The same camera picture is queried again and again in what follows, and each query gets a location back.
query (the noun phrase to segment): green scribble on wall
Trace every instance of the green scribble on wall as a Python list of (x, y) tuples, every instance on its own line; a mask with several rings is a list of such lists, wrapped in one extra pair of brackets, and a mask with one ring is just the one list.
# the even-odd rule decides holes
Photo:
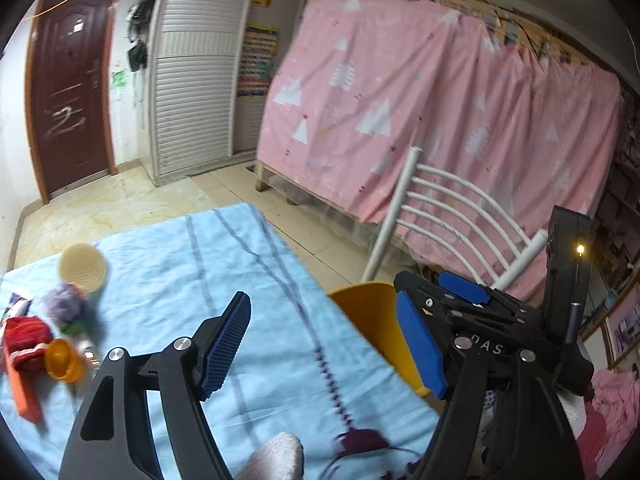
[(111, 72), (111, 88), (124, 88), (127, 86), (127, 73), (124, 70)]

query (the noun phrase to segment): pink curtain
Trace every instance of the pink curtain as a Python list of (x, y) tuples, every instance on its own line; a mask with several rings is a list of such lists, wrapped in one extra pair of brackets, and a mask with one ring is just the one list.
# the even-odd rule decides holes
[[(618, 131), (620, 86), (595, 66), (538, 61), (497, 44), (484, 23), (432, 2), (313, 0), (274, 78), (258, 158), (357, 216), (380, 221), (409, 147), (423, 162), (479, 186), (529, 236), (546, 228), (554, 204), (587, 212), (606, 177)], [(477, 196), (431, 174), (481, 203)], [(501, 251), (506, 244), (459, 202)], [(468, 226), (446, 220), (502, 267)], [(412, 215), (481, 269), (439, 226)], [(515, 233), (504, 224), (505, 230)], [(464, 274), (447, 250), (406, 229), (427, 261)], [(528, 296), (545, 275), (541, 254), (510, 293)]]

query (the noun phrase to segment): silver screw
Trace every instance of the silver screw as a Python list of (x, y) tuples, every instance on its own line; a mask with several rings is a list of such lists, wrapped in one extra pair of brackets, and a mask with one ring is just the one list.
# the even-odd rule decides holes
[(468, 337), (464, 337), (463, 335), (455, 338), (453, 340), (453, 344), (460, 350), (469, 350), (473, 346), (471, 339), (469, 339)]
[(124, 356), (123, 348), (114, 348), (109, 352), (109, 359), (112, 361), (119, 361)]
[(191, 346), (191, 339), (188, 337), (179, 337), (174, 341), (174, 348), (176, 350), (186, 350)]
[(520, 358), (526, 363), (532, 363), (536, 360), (536, 355), (531, 350), (520, 350)]

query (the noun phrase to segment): wooden door frame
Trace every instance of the wooden door frame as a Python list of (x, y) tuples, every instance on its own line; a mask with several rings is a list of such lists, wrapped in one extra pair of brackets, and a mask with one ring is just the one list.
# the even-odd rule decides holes
[[(100, 67), (100, 76), (102, 78), (102, 129), (104, 131), (104, 145), (107, 155), (107, 164), (110, 174), (117, 174), (118, 168), (115, 164), (113, 156), (113, 140), (111, 138), (111, 112), (109, 104), (109, 66), (111, 63), (111, 43), (113, 41), (113, 26), (115, 22), (116, 9), (118, 8), (119, 0), (111, 0), (111, 3), (107, 9), (107, 22), (106, 33), (104, 36), (104, 51), (102, 52), (102, 62)], [(44, 9), (42, 6), (44, 0), (38, 0), (36, 10), (34, 14), (41, 13)], [(33, 85), (33, 65), (35, 56), (35, 43), (38, 37), (38, 24), (40, 18), (33, 18), (31, 23), (31, 32), (29, 35), (29, 43), (27, 47), (27, 60), (24, 70), (24, 119), (27, 127), (27, 140), (29, 142), (29, 151), (31, 153), (31, 163), (33, 165), (33, 171), (36, 176), (36, 182), (38, 184), (38, 190), (40, 191), (40, 197), (45, 204), (49, 203), (50, 195), (47, 191), (47, 184), (44, 177), (44, 170), (42, 169), (42, 160), (40, 159), (40, 151), (38, 149), (38, 139), (36, 136), (35, 127), (33, 124), (33, 103), (32, 103), (32, 85)]]

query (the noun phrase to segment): chair backrest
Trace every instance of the chair backrest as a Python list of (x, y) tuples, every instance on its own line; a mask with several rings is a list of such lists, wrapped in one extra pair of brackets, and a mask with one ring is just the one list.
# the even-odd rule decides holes
[[(425, 164), (420, 164), (418, 161), (421, 154), (422, 150), (420, 148), (416, 148), (414, 146), (409, 149), (404, 167), (402, 168), (402, 173), (398, 180), (398, 184), (396, 185), (396, 190), (394, 191), (394, 195), (391, 199), (388, 212), (386, 213), (386, 218), (382, 222), (378, 238), (376, 239), (376, 243), (373, 247), (373, 250), (371, 251), (369, 261), (367, 262), (367, 266), (362, 276), (362, 281), (368, 282), (372, 280), (375, 274), (378, 272), (380, 264), (382, 263), (382, 258), (385, 255), (386, 246), (388, 245), (389, 240), (391, 240), (391, 237), (394, 234), (396, 225), (401, 225), (413, 230), (414, 232), (420, 233), (421, 235), (433, 240), (437, 244), (440, 244), (442, 247), (446, 248), (460, 261), (462, 266), (465, 267), (469, 276), (471, 276), (476, 281), (476, 283), (480, 283), (481, 285), (490, 285), (492, 288), (496, 288), (498, 290), (506, 290), (517, 279), (517, 277), (521, 275), (521, 273), (527, 268), (527, 266), (533, 261), (536, 255), (545, 246), (547, 238), (546, 231), (540, 229), (538, 230), (538, 232), (536, 232), (533, 238), (529, 238), (527, 234), (520, 228), (518, 223), (491, 196), (485, 193), (478, 186), (475, 186), (468, 180), (465, 180), (464, 178), (461, 178), (453, 173), (439, 170), (437, 168), (432, 168), (431, 166), (426, 166)], [(453, 189), (450, 189), (449, 187), (443, 186), (441, 184), (436, 184), (434, 182), (430, 182), (428, 180), (424, 180), (423, 178), (415, 176), (414, 173), (416, 173), (417, 171), (435, 174), (437, 176), (443, 177), (450, 183), (462, 186), (466, 190), (469, 190), (478, 195), (482, 199), (482, 205), (478, 205), (476, 202), (469, 200), (467, 197), (461, 195)], [(459, 203), (465, 205), (469, 209), (473, 210), (478, 214), (480, 218), (486, 221), (486, 223), (492, 230), (497, 232), (497, 235), (505, 242), (508, 248), (507, 252), (511, 253), (513, 256), (506, 257), (498, 249), (498, 247), (496, 247), (491, 238), (488, 237), (488, 235), (481, 229), (481, 227), (474, 220), (470, 219), (462, 211), (460, 211), (460, 209), (453, 208), (449, 204), (430, 196), (426, 196), (415, 191), (409, 191), (408, 189), (411, 184), (417, 184), (418, 186), (426, 187), (428, 189), (447, 195), (452, 199), (457, 200)], [(466, 224), (471, 229), (471, 231), (473, 231), (478, 236), (478, 238), (484, 242), (484, 245), (487, 246), (488, 250), (491, 251), (492, 255), (502, 266), (502, 272), (498, 273), (494, 270), (494, 268), (487, 261), (486, 257), (482, 255), (478, 247), (471, 240), (469, 240), (466, 235), (462, 234), (462, 232), (460, 232), (458, 229), (456, 229), (443, 219), (405, 204), (404, 202), (407, 198), (419, 200), (421, 202), (433, 205), (443, 211), (449, 212), (451, 215), (455, 216), (461, 222)], [(451, 243), (447, 242), (441, 236), (438, 236), (437, 234), (434, 234), (433, 232), (416, 224), (401, 219), (400, 215), (402, 211), (406, 211), (420, 218), (429, 220), (433, 224), (455, 235), (455, 237), (474, 254), (482, 268), (476, 269), (468, 261), (468, 259), (460, 253), (457, 248), (455, 248)], [(500, 225), (498, 220), (506, 222), (506, 224), (516, 233), (517, 237), (522, 243), (514, 243), (511, 237)], [(482, 279), (481, 275), (484, 273), (488, 275), (489, 283), (485, 283), (485, 281)]]

